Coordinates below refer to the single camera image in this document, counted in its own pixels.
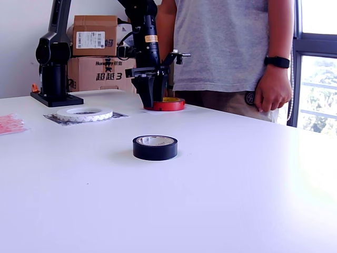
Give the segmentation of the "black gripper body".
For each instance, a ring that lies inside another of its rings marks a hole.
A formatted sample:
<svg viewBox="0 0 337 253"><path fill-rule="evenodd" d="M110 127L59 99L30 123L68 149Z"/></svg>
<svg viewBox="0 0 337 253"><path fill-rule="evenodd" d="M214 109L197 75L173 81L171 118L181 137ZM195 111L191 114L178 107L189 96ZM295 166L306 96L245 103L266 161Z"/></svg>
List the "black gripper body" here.
<svg viewBox="0 0 337 253"><path fill-rule="evenodd" d="M136 67L125 70L127 78L153 77L169 73L169 66L160 63L160 57L157 51L138 52L135 56L135 60Z"/></svg>

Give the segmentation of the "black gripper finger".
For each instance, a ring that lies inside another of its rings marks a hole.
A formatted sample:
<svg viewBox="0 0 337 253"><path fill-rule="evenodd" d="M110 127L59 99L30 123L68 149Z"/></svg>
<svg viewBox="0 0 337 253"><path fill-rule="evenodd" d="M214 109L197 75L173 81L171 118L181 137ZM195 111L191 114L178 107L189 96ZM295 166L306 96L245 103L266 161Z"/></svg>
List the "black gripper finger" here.
<svg viewBox="0 0 337 253"><path fill-rule="evenodd" d="M168 76L156 76L154 79L154 102L162 102Z"/></svg>
<svg viewBox="0 0 337 253"><path fill-rule="evenodd" d="M153 107L154 77L135 77L132 84L136 88L144 107Z"/></svg>

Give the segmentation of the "person's left hand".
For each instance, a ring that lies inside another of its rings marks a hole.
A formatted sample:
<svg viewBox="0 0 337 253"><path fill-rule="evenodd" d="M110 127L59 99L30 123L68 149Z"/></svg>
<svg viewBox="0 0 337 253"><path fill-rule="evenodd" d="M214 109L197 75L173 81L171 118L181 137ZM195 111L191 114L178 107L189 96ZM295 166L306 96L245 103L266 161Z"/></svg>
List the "person's left hand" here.
<svg viewBox="0 0 337 253"><path fill-rule="evenodd" d="M260 112L270 112L281 108L292 97L292 89L287 69L267 66L255 90L254 103Z"/></svg>

